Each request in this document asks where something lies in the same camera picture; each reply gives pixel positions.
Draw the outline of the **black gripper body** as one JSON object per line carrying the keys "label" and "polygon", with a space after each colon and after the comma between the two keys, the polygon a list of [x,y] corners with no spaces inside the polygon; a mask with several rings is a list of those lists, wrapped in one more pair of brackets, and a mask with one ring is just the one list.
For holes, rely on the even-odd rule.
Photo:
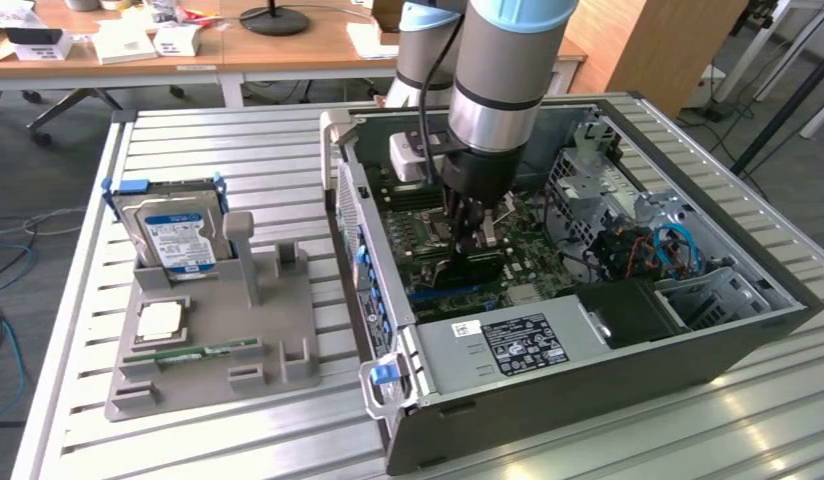
{"label": "black gripper body", "polygon": [[495,205],[513,185],[522,154],[522,147],[495,153],[474,149],[447,153],[441,167],[447,205],[462,200]]}

